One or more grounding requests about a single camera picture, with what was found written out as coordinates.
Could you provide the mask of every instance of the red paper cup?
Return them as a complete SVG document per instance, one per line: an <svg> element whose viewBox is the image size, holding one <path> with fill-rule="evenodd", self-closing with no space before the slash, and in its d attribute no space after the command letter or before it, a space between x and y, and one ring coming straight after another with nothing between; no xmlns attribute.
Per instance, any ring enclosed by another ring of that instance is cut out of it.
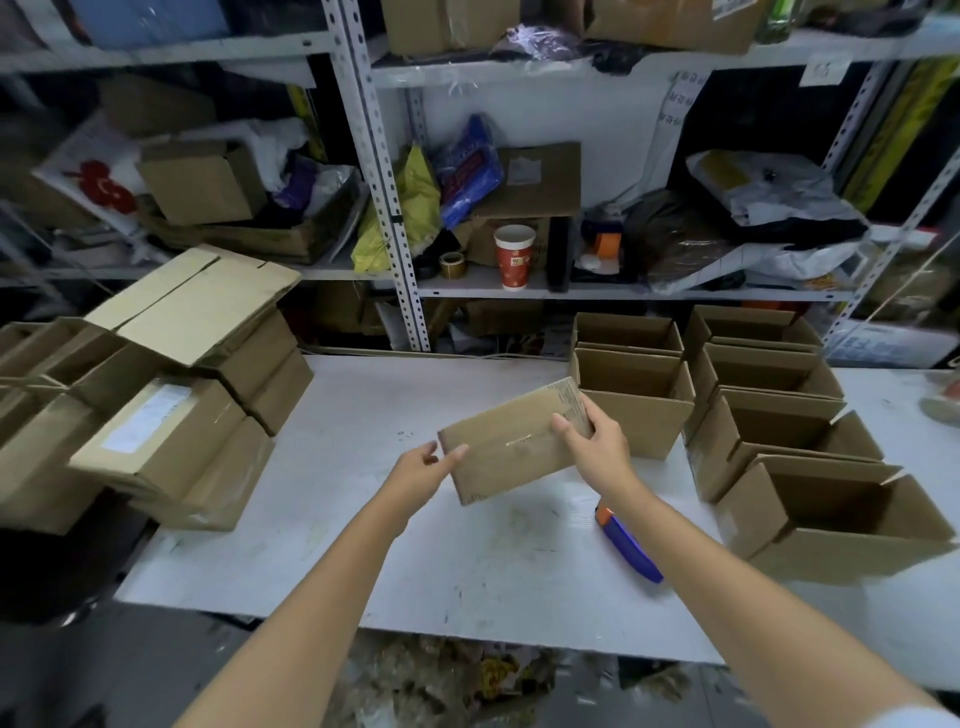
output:
<svg viewBox="0 0 960 728"><path fill-rule="evenodd" d="M508 291L521 291L530 277L530 255L537 231L526 225L504 225L493 233L496 260L500 264L500 282Z"/></svg>

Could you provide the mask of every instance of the metal shelving unit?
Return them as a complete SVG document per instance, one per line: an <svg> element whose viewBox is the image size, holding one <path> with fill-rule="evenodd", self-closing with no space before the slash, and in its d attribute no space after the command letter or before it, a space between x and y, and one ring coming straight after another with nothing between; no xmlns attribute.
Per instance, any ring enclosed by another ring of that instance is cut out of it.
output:
<svg viewBox="0 0 960 728"><path fill-rule="evenodd" d="M597 74L588 60L581 61L491 61L465 57L463 61L430 64L396 62L383 55L382 38L368 43L356 0L323 0L328 30L279 37L235 37L182 45L152 48L136 52L109 52L76 46L57 50L35 51L26 54L0 56L0 75L56 72L87 68L157 65L193 61L219 61L225 67L260 74L270 78L274 73L283 76L293 73L300 79L311 78L306 57L329 53L333 61L338 86L347 110L350 131L360 159L364 180L370 186L377 220L389 253L391 269L375 276L353 273L348 257L341 255L332 264L302 268L308 280L350 279L389 280L393 283L410 340L415 351L429 351L427 328L423 318L421 298L530 298L558 300L613 300L613 301L804 301L846 303L836 316L828 337L836 333L839 324L849 318L856 305L863 300L870 286L887 264L903 247L914 229L923 220L930 207L960 169L960 150L946 165L937 181L931 185L917 208L903 226L885 245L884 253L862 280L856 290L839 289L789 290L780 288L744 288L735 291L691 290L673 296L664 296L642 285L623 286L607 284L572 283L562 293L547 290L542 275L534 275L522 293L506 292L499 284L494 269L472 267L460 280L432 279L423 285L415 276L406 230L400 212L396 183L384 129L378 89L403 89L408 133L420 143L427 143L426 114L421 90L428 86L481 85L500 82L524 82L546 77L589 79ZM833 172L850 148L861 123L873 104L878 90L889 76L895 61L960 55L960 20L933 16L913 35L903 38L857 38L837 36L819 31L801 29L786 42L776 45L755 45L744 56L717 56L686 51L651 53L638 65L644 71L674 78L679 71L709 73L716 69L751 68L766 66L806 65L831 57L840 61L871 61L862 87L857 93L847 117L841 124L823 167ZM669 149L679 138L680 129L667 134L656 134L656 144ZM4 285L28 284L38 286L50 280L134 279L149 268L110 268L82 271L75 268L47 268L30 272L22 279L8 279Z"/></svg>

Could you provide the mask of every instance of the paper sign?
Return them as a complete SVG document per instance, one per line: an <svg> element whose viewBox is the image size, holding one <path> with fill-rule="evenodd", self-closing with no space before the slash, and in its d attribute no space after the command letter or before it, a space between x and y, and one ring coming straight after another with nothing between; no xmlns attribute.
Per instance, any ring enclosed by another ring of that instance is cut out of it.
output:
<svg viewBox="0 0 960 728"><path fill-rule="evenodd" d="M523 184L540 184L540 160L514 157L507 167L507 184L519 187Z"/></svg>
<svg viewBox="0 0 960 728"><path fill-rule="evenodd" d="M126 422L113 430L100 447L126 454L136 452L177 409L177 405L190 396L190 392L190 387L164 384Z"/></svg>
<svg viewBox="0 0 960 728"><path fill-rule="evenodd" d="M847 75L851 61L847 53L814 53L804 69L800 86L838 85Z"/></svg>

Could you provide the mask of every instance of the open cardboard box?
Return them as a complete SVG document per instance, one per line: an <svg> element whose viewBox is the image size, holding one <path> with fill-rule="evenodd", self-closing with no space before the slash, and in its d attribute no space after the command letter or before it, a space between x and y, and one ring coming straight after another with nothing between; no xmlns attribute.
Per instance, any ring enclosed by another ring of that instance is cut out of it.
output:
<svg viewBox="0 0 960 728"><path fill-rule="evenodd" d="M690 442L720 391L758 389L798 397L842 400L843 387L823 357L810 352L705 344L690 365L697 403L684 425Z"/></svg>
<svg viewBox="0 0 960 728"><path fill-rule="evenodd" d="M821 353L824 342L793 311L695 305L684 332L686 356L693 359L707 342L752 349Z"/></svg>
<svg viewBox="0 0 960 728"><path fill-rule="evenodd" d="M578 313L573 319L573 349L683 356L684 342L671 319Z"/></svg>
<svg viewBox="0 0 960 728"><path fill-rule="evenodd" d="M617 420L634 457L663 460L693 411L693 383L678 356L575 349L577 385Z"/></svg>
<svg viewBox="0 0 960 728"><path fill-rule="evenodd" d="M877 462L883 451L840 400L729 390L715 397L687 445L700 500L717 502L761 454Z"/></svg>
<svg viewBox="0 0 960 728"><path fill-rule="evenodd" d="M760 455L717 505L730 550L780 579L848 584L956 548L910 475L883 463Z"/></svg>

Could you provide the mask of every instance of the perforated metal post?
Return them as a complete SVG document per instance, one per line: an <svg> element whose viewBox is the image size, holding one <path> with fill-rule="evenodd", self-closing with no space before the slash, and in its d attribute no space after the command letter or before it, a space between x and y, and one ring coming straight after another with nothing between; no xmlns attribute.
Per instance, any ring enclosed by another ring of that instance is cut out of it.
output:
<svg viewBox="0 0 960 728"><path fill-rule="evenodd" d="M356 0L324 0L324 12L333 35L330 57L337 85L347 110L360 168L370 186L376 219L380 223L390 257L396 297L410 346L415 352L429 352L430 341L396 193L380 101L373 86L370 52L360 22L360 9Z"/></svg>

